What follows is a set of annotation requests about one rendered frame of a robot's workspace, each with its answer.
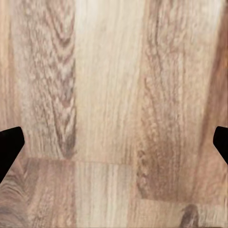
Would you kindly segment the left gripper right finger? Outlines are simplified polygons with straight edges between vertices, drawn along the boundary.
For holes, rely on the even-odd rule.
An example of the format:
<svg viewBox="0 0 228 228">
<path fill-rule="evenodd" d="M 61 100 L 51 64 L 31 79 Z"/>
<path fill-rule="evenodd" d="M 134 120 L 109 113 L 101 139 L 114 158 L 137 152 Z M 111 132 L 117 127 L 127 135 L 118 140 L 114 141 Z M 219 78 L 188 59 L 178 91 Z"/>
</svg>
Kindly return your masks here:
<svg viewBox="0 0 228 228">
<path fill-rule="evenodd" d="M 213 143 L 228 164 L 228 128 L 217 126 Z"/>
</svg>

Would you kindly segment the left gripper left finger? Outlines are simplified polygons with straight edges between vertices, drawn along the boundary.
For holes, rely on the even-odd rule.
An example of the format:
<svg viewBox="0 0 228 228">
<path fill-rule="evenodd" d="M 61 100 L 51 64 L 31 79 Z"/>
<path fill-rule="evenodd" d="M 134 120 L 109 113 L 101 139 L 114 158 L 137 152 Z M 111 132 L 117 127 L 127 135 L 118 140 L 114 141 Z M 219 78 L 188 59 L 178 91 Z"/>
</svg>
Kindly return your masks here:
<svg viewBox="0 0 228 228">
<path fill-rule="evenodd" d="M 0 184 L 25 144 L 20 126 L 0 132 Z"/>
</svg>

